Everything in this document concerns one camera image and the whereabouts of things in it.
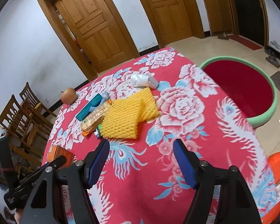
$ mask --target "green rim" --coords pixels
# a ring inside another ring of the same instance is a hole
[[[237,58],[234,56],[216,56],[216,57],[206,60],[199,67],[203,70],[207,65],[209,65],[213,62],[219,61],[219,60],[232,60],[232,61],[243,63],[243,64],[248,65],[249,67],[253,68],[254,70],[258,71],[261,75],[263,75],[265,77],[265,79],[270,84],[272,91],[273,91],[272,105],[263,114],[260,114],[255,117],[247,118],[247,120],[253,126],[253,128],[262,126],[263,124],[268,122],[272,118],[272,116],[275,113],[276,108],[277,108],[277,90],[276,90],[276,86],[275,86],[274,82],[272,81],[272,79],[258,66],[254,65],[253,63],[251,63],[247,60]]]

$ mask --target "door frame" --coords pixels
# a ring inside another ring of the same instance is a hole
[[[72,37],[69,35],[67,30],[65,29],[64,25],[62,24],[60,18],[58,17],[53,5],[55,4],[56,0],[37,0],[45,17],[49,21],[50,25],[52,26],[53,30],[57,34],[58,38],[69,52],[71,57],[74,59],[78,67],[84,73],[89,81],[94,80],[98,77],[98,73],[94,69],[94,67],[88,63],[86,58],[80,52],[78,46],[75,44]],[[127,43],[130,46],[132,54],[135,58],[138,58],[139,52],[136,48],[136,45],[125,25],[123,22],[122,17],[120,16],[116,6],[114,5],[112,0],[105,0],[108,8],[110,9],[112,15],[114,16],[124,38],[127,40]]]
[[[159,47],[160,48],[165,47],[165,42],[162,38],[161,31],[159,30],[157,21],[156,21],[154,15],[153,15],[153,11],[150,8],[147,0],[140,0],[140,2],[141,2],[142,6],[145,10],[145,13],[148,17],[148,20],[149,20],[150,24],[151,24],[151,27],[152,27],[152,29],[155,33],[155,37],[158,41]],[[188,14],[188,17],[189,17],[189,20],[190,20],[193,36],[203,39],[205,36],[204,36],[202,21],[201,21],[201,17],[200,17],[200,13],[199,13],[199,10],[198,10],[196,0],[184,0],[184,4],[185,4],[185,7],[187,9],[187,14]]]
[[[237,16],[237,9],[235,6],[235,1],[234,0],[228,0],[228,3],[230,5],[230,11],[231,11],[231,19],[233,23],[233,30],[232,33],[235,35],[239,35],[239,21],[238,21],[238,16]],[[269,46],[269,23],[268,23],[268,18],[267,18],[267,8],[265,5],[265,0],[260,0],[260,7],[262,9],[262,14],[263,14],[263,22],[264,22],[264,34],[265,34],[265,47]]]

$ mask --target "hand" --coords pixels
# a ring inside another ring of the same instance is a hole
[[[20,224],[22,213],[23,213],[23,209],[15,210],[15,220],[17,221],[18,224]]]

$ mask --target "white plastic package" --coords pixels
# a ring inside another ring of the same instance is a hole
[[[134,87],[150,87],[156,89],[158,86],[158,81],[153,76],[145,74],[132,75],[131,81]]]

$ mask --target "orange plastic stool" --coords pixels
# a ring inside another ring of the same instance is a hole
[[[280,181],[280,152],[269,156],[268,163],[273,171],[275,184]],[[277,203],[263,218],[263,224],[270,224],[280,213],[280,202]]]

